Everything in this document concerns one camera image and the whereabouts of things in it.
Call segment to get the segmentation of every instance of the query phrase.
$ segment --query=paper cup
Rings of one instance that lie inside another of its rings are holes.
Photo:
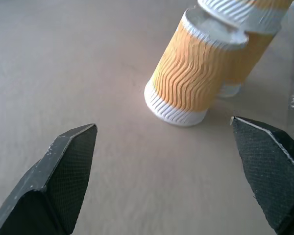
[[[213,16],[245,31],[274,33],[293,0],[198,0]]]
[[[200,123],[247,42],[204,10],[188,9],[145,88],[148,107],[171,124]]]
[[[232,97],[240,91],[241,84],[246,81],[248,75],[275,37],[275,34],[259,34],[253,32],[246,32],[246,34],[249,37],[248,44],[234,60],[233,69],[230,75],[225,77],[224,85],[218,95],[219,97]]]

